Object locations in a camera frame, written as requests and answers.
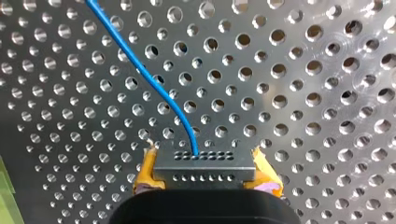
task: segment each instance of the yellow clip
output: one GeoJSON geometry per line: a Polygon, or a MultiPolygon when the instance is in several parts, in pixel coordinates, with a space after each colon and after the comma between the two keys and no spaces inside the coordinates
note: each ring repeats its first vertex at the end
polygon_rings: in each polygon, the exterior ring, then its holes
{"type": "Polygon", "coordinates": [[[137,175],[136,181],[134,182],[134,192],[137,185],[139,184],[146,184],[153,188],[165,189],[165,183],[163,181],[157,181],[152,178],[152,169],[154,167],[156,156],[157,149],[155,147],[151,147],[143,159],[142,168],[139,175],[137,175]]]}
{"type": "Polygon", "coordinates": [[[283,183],[258,147],[253,149],[253,160],[256,165],[254,181],[245,182],[244,188],[254,189],[264,183],[276,183],[279,185],[279,189],[273,189],[273,194],[276,197],[282,196],[283,183]]]}

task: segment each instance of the circular hole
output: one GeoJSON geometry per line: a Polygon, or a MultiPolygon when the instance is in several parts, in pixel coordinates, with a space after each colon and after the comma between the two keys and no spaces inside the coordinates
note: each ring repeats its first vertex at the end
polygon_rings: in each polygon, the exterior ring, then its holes
{"type": "Polygon", "coordinates": [[[381,60],[381,66],[385,70],[396,67],[396,54],[387,54],[381,60]]]}
{"type": "Polygon", "coordinates": [[[198,28],[198,26],[195,25],[195,24],[190,24],[190,25],[187,27],[187,34],[188,34],[189,36],[196,36],[196,35],[198,35],[198,32],[199,32],[199,28],[198,28]]]}
{"type": "Polygon", "coordinates": [[[176,56],[185,56],[187,54],[187,45],[184,42],[177,41],[174,45],[174,53],[176,56]]]}
{"type": "Polygon", "coordinates": [[[362,29],[363,29],[363,25],[361,24],[360,21],[349,21],[346,24],[344,32],[346,33],[346,36],[353,37],[355,35],[360,34],[362,29]]]}
{"type": "Polygon", "coordinates": [[[232,9],[235,14],[248,11],[248,1],[233,0],[232,9]]]}
{"type": "Polygon", "coordinates": [[[231,23],[227,20],[222,20],[219,22],[219,30],[222,33],[227,33],[231,30],[231,23]]]}
{"type": "Polygon", "coordinates": [[[394,90],[391,90],[391,89],[389,89],[389,88],[386,88],[386,89],[382,89],[382,90],[378,93],[376,99],[377,99],[380,103],[386,104],[386,103],[388,103],[389,101],[393,100],[394,97],[395,97],[395,91],[394,91],[394,90]]]}
{"type": "Polygon", "coordinates": [[[257,51],[256,54],[254,55],[254,60],[256,63],[262,63],[267,59],[268,55],[264,51],[257,51]]]}
{"type": "Polygon", "coordinates": [[[215,7],[211,2],[203,2],[199,6],[198,12],[202,19],[209,19],[215,15],[215,7]]]}
{"type": "Polygon", "coordinates": [[[275,153],[275,159],[279,162],[287,161],[289,159],[289,154],[285,150],[279,150],[275,153]]]}
{"type": "Polygon", "coordinates": [[[387,121],[386,119],[380,119],[377,121],[374,125],[374,130],[376,133],[385,133],[389,131],[391,127],[391,123],[387,121]]]}
{"type": "Polygon", "coordinates": [[[148,59],[155,59],[158,56],[158,49],[153,45],[149,45],[145,49],[145,54],[148,59]]]}
{"type": "Polygon", "coordinates": [[[183,19],[183,12],[180,7],[170,7],[167,18],[171,23],[179,23],[183,19]]]}
{"type": "Polygon", "coordinates": [[[233,62],[233,56],[224,55],[221,61],[225,66],[228,66],[233,62]]]}
{"type": "Polygon", "coordinates": [[[303,56],[303,49],[299,47],[292,48],[289,52],[289,57],[293,60],[301,58],[303,56]]]}
{"type": "Polygon", "coordinates": [[[285,1],[284,0],[267,0],[267,3],[271,9],[278,9],[279,7],[283,6],[285,1]]]}
{"type": "Polygon", "coordinates": [[[219,44],[215,38],[209,37],[208,39],[205,40],[204,49],[207,53],[213,53],[218,49],[218,47],[219,44]]]}
{"type": "Polygon", "coordinates": [[[216,137],[218,137],[218,138],[223,138],[223,137],[225,137],[225,135],[227,134],[227,132],[228,132],[228,130],[227,130],[227,128],[224,127],[224,126],[218,126],[218,127],[215,129],[215,135],[216,135],[216,137]]]}
{"type": "Polygon", "coordinates": [[[318,123],[316,123],[316,122],[308,123],[308,125],[306,125],[306,127],[305,127],[305,132],[306,132],[308,135],[311,135],[311,136],[320,133],[320,131],[321,131],[321,127],[320,127],[320,125],[319,125],[318,123]]]}
{"type": "Polygon", "coordinates": [[[212,101],[212,109],[215,112],[220,112],[224,109],[224,102],[221,99],[215,99],[212,101]]]}
{"type": "Polygon", "coordinates": [[[325,49],[326,54],[329,56],[334,56],[336,55],[338,52],[340,52],[340,45],[337,43],[331,43],[330,45],[327,46],[327,48],[325,49]]]}
{"type": "Polygon", "coordinates": [[[241,81],[248,81],[249,79],[251,79],[252,75],[253,71],[248,67],[243,67],[239,69],[238,77],[241,81]]]}
{"type": "Polygon", "coordinates": [[[379,41],[377,39],[370,39],[366,42],[363,49],[368,52],[374,52],[379,47],[379,41]]]}
{"type": "Polygon", "coordinates": [[[273,99],[273,106],[276,109],[281,109],[288,104],[288,99],[284,95],[278,95],[273,99]]]}
{"type": "Polygon", "coordinates": [[[286,70],[285,65],[283,65],[282,63],[278,63],[272,67],[271,75],[273,76],[273,78],[278,79],[278,78],[282,78],[283,76],[285,76],[286,72],[287,72],[287,70],[286,70]]]}
{"type": "Polygon", "coordinates": [[[303,85],[304,85],[304,83],[303,83],[302,80],[296,79],[296,80],[291,82],[290,89],[292,91],[300,91],[303,88],[303,85]]]}
{"type": "Polygon", "coordinates": [[[323,36],[323,30],[319,25],[312,25],[308,28],[305,35],[309,41],[315,42],[323,36]]]}
{"type": "Polygon", "coordinates": [[[244,49],[249,44],[250,44],[250,36],[248,36],[247,34],[240,34],[235,39],[235,45],[239,49],[244,49]]]}
{"type": "Polygon", "coordinates": [[[320,103],[321,103],[321,96],[320,96],[318,93],[316,93],[316,92],[309,93],[309,94],[306,96],[305,103],[306,103],[309,107],[314,107],[314,106],[320,105],[320,103]]]}
{"type": "Polygon", "coordinates": [[[285,39],[286,35],[282,30],[274,30],[270,35],[270,41],[274,46],[282,44],[285,39]]]}
{"type": "Polygon", "coordinates": [[[390,34],[396,33],[396,16],[391,16],[387,18],[384,23],[384,30],[390,34]]]}
{"type": "Polygon", "coordinates": [[[180,85],[182,86],[190,86],[190,84],[192,83],[192,77],[190,74],[188,73],[182,73],[180,74],[180,76],[178,77],[178,82],[180,83],[180,85]]]}
{"type": "Polygon", "coordinates": [[[341,13],[342,9],[338,5],[332,6],[326,11],[326,15],[329,17],[330,20],[334,20],[335,18],[339,17],[341,13]]]}
{"type": "Polygon", "coordinates": [[[253,108],[253,106],[254,106],[254,100],[250,97],[244,98],[241,102],[241,107],[246,111],[253,108]]]}
{"type": "Polygon", "coordinates": [[[274,128],[274,134],[276,136],[284,136],[289,132],[288,126],[283,123],[277,124],[274,128]]]}
{"type": "Polygon", "coordinates": [[[137,15],[137,23],[139,23],[139,25],[141,27],[145,27],[148,28],[151,26],[152,24],[152,17],[151,14],[149,14],[149,12],[147,11],[141,11],[138,15],[137,15]]]}
{"type": "Polygon", "coordinates": [[[244,128],[244,135],[246,137],[253,137],[254,135],[256,135],[256,132],[257,132],[256,127],[252,124],[249,124],[244,128]]]}
{"type": "Polygon", "coordinates": [[[262,15],[256,15],[253,18],[252,24],[253,24],[254,28],[260,29],[265,25],[266,22],[267,22],[267,18],[265,18],[262,15]]]}
{"type": "Polygon", "coordinates": [[[351,105],[356,102],[358,94],[354,91],[344,91],[341,95],[341,103],[344,105],[351,105]]]}
{"type": "Polygon", "coordinates": [[[260,122],[268,122],[271,119],[271,115],[267,112],[261,112],[259,115],[260,122]]]}
{"type": "Polygon", "coordinates": [[[343,121],[339,127],[341,134],[350,134],[355,131],[355,124],[349,120],[343,121]]]}
{"type": "Polygon", "coordinates": [[[322,70],[322,64],[319,61],[311,61],[306,65],[306,73],[309,76],[315,76],[322,70]]]}

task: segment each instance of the hole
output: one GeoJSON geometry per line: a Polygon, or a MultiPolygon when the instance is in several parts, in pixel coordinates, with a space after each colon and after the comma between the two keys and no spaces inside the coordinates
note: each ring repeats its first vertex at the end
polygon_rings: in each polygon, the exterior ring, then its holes
{"type": "Polygon", "coordinates": [[[261,112],[259,115],[259,121],[264,123],[268,122],[271,119],[271,115],[267,112],[261,112]]]}
{"type": "Polygon", "coordinates": [[[308,123],[308,125],[306,125],[306,127],[305,127],[305,132],[306,132],[308,135],[311,135],[311,136],[320,133],[320,131],[321,131],[321,127],[320,127],[320,125],[319,125],[318,123],[316,123],[316,122],[308,123]]]}
{"type": "Polygon", "coordinates": [[[285,1],[284,0],[267,0],[267,3],[271,9],[278,9],[279,7],[283,6],[285,1]]]}
{"type": "Polygon", "coordinates": [[[266,22],[267,22],[267,18],[265,18],[262,15],[256,15],[253,18],[252,24],[253,24],[254,28],[260,29],[265,25],[266,22]]]}
{"type": "Polygon", "coordinates": [[[212,101],[212,109],[215,112],[220,112],[224,109],[224,102],[220,99],[216,99],[212,101]]]}
{"type": "Polygon", "coordinates": [[[304,85],[303,81],[300,79],[297,79],[297,80],[294,80],[291,82],[290,89],[292,91],[300,91],[303,88],[303,85],[304,85]]]}
{"type": "Polygon", "coordinates": [[[339,127],[341,134],[350,134],[355,131],[355,124],[349,120],[343,121],[339,127]]]}
{"type": "Polygon", "coordinates": [[[374,125],[374,130],[376,133],[385,133],[389,131],[391,124],[386,119],[380,119],[374,125]]]}
{"type": "Polygon", "coordinates": [[[266,84],[266,83],[259,83],[259,84],[257,85],[256,91],[257,91],[259,94],[265,94],[265,93],[267,93],[267,92],[269,91],[269,89],[270,89],[270,87],[268,86],[268,84],[266,84]]]}
{"type": "Polygon", "coordinates": [[[347,148],[343,148],[338,152],[339,161],[350,161],[353,158],[353,152],[347,148]]]}
{"type": "Polygon", "coordinates": [[[274,46],[282,44],[285,39],[286,35],[282,30],[274,30],[270,35],[270,41],[274,46]]]}
{"type": "Polygon", "coordinates": [[[130,91],[137,89],[137,80],[134,77],[125,78],[125,87],[130,91]]]}
{"type": "Polygon", "coordinates": [[[309,95],[306,96],[305,103],[309,107],[314,107],[314,106],[320,105],[321,96],[316,92],[309,93],[309,95]]]}
{"type": "Polygon", "coordinates": [[[225,137],[225,135],[227,134],[227,132],[228,132],[228,130],[227,130],[227,128],[224,127],[224,126],[218,126],[218,127],[215,129],[215,135],[216,135],[216,137],[218,137],[218,138],[223,138],[223,137],[225,137]]]}
{"type": "Polygon", "coordinates": [[[186,111],[187,113],[193,113],[197,110],[197,104],[193,101],[187,101],[186,103],[184,103],[184,111],[186,111]]]}
{"type": "Polygon", "coordinates": [[[329,56],[334,56],[336,55],[338,52],[340,52],[340,45],[337,43],[331,43],[329,46],[327,46],[327,48],[325,49],[326,54],[329,56]]]}
{"type": "Polygon", "coordinates": [[[273,78],[278,79],[278,78],[282,78],[283,76],[285,76],[286,72],[287,72],[287,70],[286,70],[285,65],[283,65],[282,63],[278,63],[272,67],[271,75],[273,76],[273,78]]]}
{"type": "Polygon", "coordinates": [[[198,35],[198,32],[199,32],[199,28],[198,28],[198,26],[195,25],[195,24],[190,24],[190,25],[187,27],[187,34],[188,34],[189,36],[191,36],[191,37],[198,35]]]}
{"type": "Polygon", "coordinates": [[[180,85],[182,86],[190,86],[190,84],[192,83],[192,77],[190,74],[188,73],[182,73],[180,74],[180,76],[178,77],[178,82],[180,83],[180,85]]]}
{"type": "Polygon", "coordinates": [[[157,37],[159,40],[166,40],[166,38],[168,37],[168,30],[166,30],[165,28],[158,29],[157,37]]]}
{"type": "Polygon", "coordinates": [[[320,153],[312,149],[305,153],[305,158],[307,161],[314,162],[320,159],[320,153]]]}
{"type": "Polygon", "coordinates": [[[322,64],[319,61],[311,61],[306,65],[305,71],[309,76],[315,76],[322,71],[322,64]]]}
{"type": "Polygon", "coordinates": [[[105,92],[110,92],[113,90],[113,84],[109,80],[102,79],[100,81],[100,89],[105,92]]]}
{"type": "Polygon", "coordinates": [[[379,41],[377,39],[370,39],[366,42],[363,49],[367,53],[371,53],[374,52],[376,49],[378,49],[378,47],[379,47],[379,41]]]}
{"type": "Polygon", "coordinates": [[[290,119],[291,120],[294,120],[294,121],[297,121],[297,120],[300,120],[300,119],[302,119],[303,118],[303,111],[300,111],[300,110],[294,110],[293,112],[291,112],[291,115],[290,115],[290,119]]]}
{"type": "Polygon", "coordinates": [[[152,24],[151,14],[149,14],[149,12],[147,11],[141,11],[137,15],[137,23],[139,23],[141,27],[149,28],[152,24]]]}
{"type": "Polygon", "coordinates": [[[369,178],[369,184],[372,187],[378,187],[382,183],[384,183],[384,177],[382,177],[381,175],[372,175],[369,178]]]}
{"type": "Polygon", "coordinates": [[[360,34],[362,29],[363,25],[360,21],[350,21],[346,24],[344,31],[346,33],[346,36],[353,37],[360,34]]]}
{"type": "Polygon", "coordinates": [[[184,42],[177,41],[174,45],[174,53],[176,56],[185,56],[187,54],[187,45],[184,42]]]}
{"type": "Polygon", "coordinates": [[[275,159],[279,162],[287,161],[289,159],[289,154],[285,150],[279,150],[275,153],[275,159]]]}
{"type": "Polygon", "coordinates": [[[251,79],[253,71],[248,67],[243,67],[239,69],[238,77],[241,81],[248,81],[251,79]]]}
{"type": "Polygon", "coordinates": [[[227,33],[231,30],[231,23],[227,20],[222,20],[219,22],[219,31],[222,33],[227,33]]]}
{"type": "Polygon", "coordinates": [[[248,11],[248,0],[233,0],[232,9],[235,14],[248,11]]]}
{"type": "Polygon", "coordinates": [[[183,12],[180,7],[170,7],[167,18],[171,23],[179,23],[183,19],[183,12]]]}
{"type": "Polygon", "coordinates": [[[96,23],[93,21],[84,21],[83,30],[84,30],[84,33],[87,35],[94,35],[97,30],[96,23]]]}
{"type": "Polygon", "coordinates": [[[235,86],[227,86],[225,93],[229,96],[233,96],[237,93],[237,88],[235,86]]]}
{"type": "Polygon", "coordinates": [[[376,77],[375,77],[375,76],[373,76],[373,75],[366,75],[366,76],[364,76],[364,78],[361,80],[361,85],[362,85],[364,88],[368,88],[368,87],[373,86],[373,85],[375,84],[375,82],[376,82],[376,77]]]}
{"type": "Polygon", "coordinates": [[[289,52],[289,57],[293,60],[301,58],[301,56],[303,56],[302,48],[295,47],[295,48],[291,49],[291,51],[289,52]]]}
{"type": "Polygon", "coordinates": [[[217,84],[221,81],[221,73],[218,70],[211,70],[207,75],[207,80],[212,84],[217,84]]]}
{"type": "Polygon", "coordinates": [[[341,95],[341,103],[344,105],[351,105],[356,102],[358,94],[354,91],[344,91],[341,95]]]}
{"type": "Polygon", "coordinates": [[[273,106],[276,109],[281,109],[288,104],[288,99],[284,95],[278,95],[273,99],[273,106]]]}
{"type": "Polygon", "coordinates": [[[254,107],[254,100],[250,97],[244,98],[241,102],[241,107],[244,110],[249,111],[250,109],[252,109],[254,107]]]}
{"type": "Polygon", "coordinates": [[[381,67],[390,70],[396,67],[396,54],[387,54],[381,60],[381,67]]]}
{"type": "Polygon", "coordinates": [[[211,2],[203,2],[198,12],[202,19],[209,19],[215,15],[215,6],[211,2]]]}
{"type": "Polygon", "coordinates": [[[244,49],[249,44],[250,44],[250,36],[248,36],[247,34],[240,34],[235,39],[235,45],[239,49],[244,49]]]}
{"type": "Polygon", "coordinates": [[[323,36],[323,30],[319,25],[312,25],[308,28],[305,35],[309,41],[315,42],[323,36]]]}
{"type": "Polygon", "coordinates": [[[376,96],[376,99],[382,104],[386,104],[389,101],[393,100],[394,98],[395,98],[395,91],[389,88],[382,89],[376,96]]]}
{"type": "Polygon", "coordinates": [[[228,66],[233,62],[233,56],[224,55],[221,61],[225,66],[228,66]]]}
{"type": "Polygon", "coordinates": [[[132,106],[132,113],[134,113],[135,116],[141,117],[145,114],[145,108],[142,105],[133,105],[132,106]]]}
{"type": "Polygon", "coordinates": [[[288,126],[283,123],[277,124],[274,128],[274,134],[276,136],[284,136],[289,132],[288,126]]]}
{"type": "Polygon", "coordinates": [[[209,37],[208,39],[205,40],[204,50],[207,53],[213,53],[218,49],[218,47],[219,47],[218,41],[215,38],[209,37]]]}
{"type": "Polygon", "coordinates": [[[391,16],[385,21],[384,30],[390,34],[396,33],[396,16],[391,16]]]}

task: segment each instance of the perforated metal sheet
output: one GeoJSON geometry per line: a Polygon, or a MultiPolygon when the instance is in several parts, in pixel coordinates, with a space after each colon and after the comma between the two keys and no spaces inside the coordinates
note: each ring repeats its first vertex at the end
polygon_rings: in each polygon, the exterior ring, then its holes
{"type": "MultiPolygon", "coordinates": [[[[394,222],[394,1],[100,4],[201,150],[260,145],[303,223],[394,222]]],[[[106,223],[142,139],[188,144],[82,0],[2,0],[0,36],[0,150],[26,223],[106,223]]]]}

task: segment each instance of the wire insulation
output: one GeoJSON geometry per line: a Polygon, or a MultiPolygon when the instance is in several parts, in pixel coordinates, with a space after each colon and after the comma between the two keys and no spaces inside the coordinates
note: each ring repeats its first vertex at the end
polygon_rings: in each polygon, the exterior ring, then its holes
{"type": "Polygon", "coordinates": [[[194,131],[187,120],[186,116],[184,115],[183,111],[178,107],[177,103],[169,96],[169,94],[163,89],[163,87],[158,84],[154,78],[149,73],[149,70],[139,61],[137,56],[134,54],[131,48],[129,48],[128,44],[122,38],[120,33],[114,28],[113,24],[111,23],[110,19],[107,17],[106,13],[100,8],[97,4],[97,0],[86,0],[88,7],[93,11],[99,21],[105,26],[108,33],[113,37],[116,41],[120,49],[126,54],[128,59],[131,63],[136,67],[136,69],[140,72],[143,78],[148,82],[148,84],[154,88],[156,92],[158,92],[161,97],[165,100],[166,103],[175,111],[176,115],[180,118],[181,123],[186,129],[187,135],[190,138],[192,154],[197,156],[199,149],[198,144],[195,139],[194,131]]]}

